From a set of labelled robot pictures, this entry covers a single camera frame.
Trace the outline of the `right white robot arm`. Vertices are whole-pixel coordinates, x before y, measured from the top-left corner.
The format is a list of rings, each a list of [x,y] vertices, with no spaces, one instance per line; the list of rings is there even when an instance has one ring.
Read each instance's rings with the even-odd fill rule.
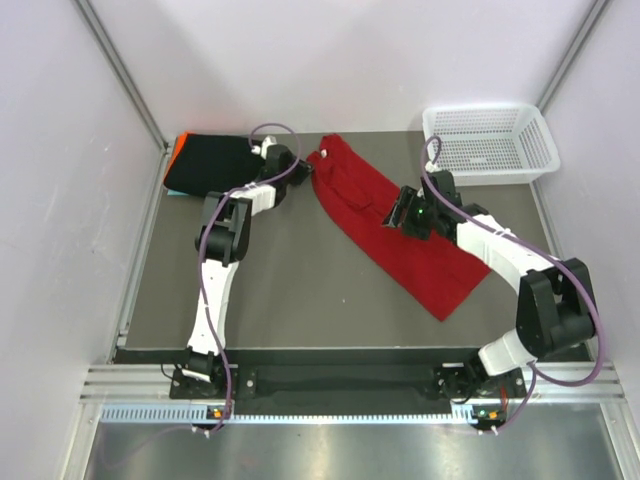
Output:
[[[528,246],[477,204],[464,204],[447,170],[425,173],[422,187],[401,188],[385,227],[427,240],[437,234],[481,261],[516,293],[515,326],[464,362],[469,388],[487,396],[503,374],[587,341],[597,334],[589,271]]]

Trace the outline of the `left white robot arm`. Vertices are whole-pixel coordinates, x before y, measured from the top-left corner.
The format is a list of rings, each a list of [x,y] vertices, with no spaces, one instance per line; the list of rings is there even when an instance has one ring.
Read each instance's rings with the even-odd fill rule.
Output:
[[[232,283],[245,258],[254,216],[284,200],[312,167],[269,135],[251,148],[263,161],[257,178],[228,192],[204,197],[202,226],[195,238],[199,297],[195,323],[187,344],[188,360],[181,375],[205,396],[232,392],[231,364],[225,353],[225,321]]]

